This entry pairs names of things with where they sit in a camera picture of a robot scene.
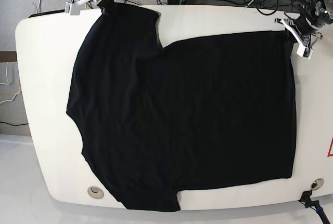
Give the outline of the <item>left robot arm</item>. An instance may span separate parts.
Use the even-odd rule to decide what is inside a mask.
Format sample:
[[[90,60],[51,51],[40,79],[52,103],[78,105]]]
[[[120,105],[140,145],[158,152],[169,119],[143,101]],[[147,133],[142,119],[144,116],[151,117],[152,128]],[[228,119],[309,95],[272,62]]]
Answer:
[[[284,25],[298,46],[298,55],[309,57],[315,42],[322,38],[319,29],[332,24],[332,0],[295,0],[297,2],[299,17],[296,19],[276,19],[277,23]]]

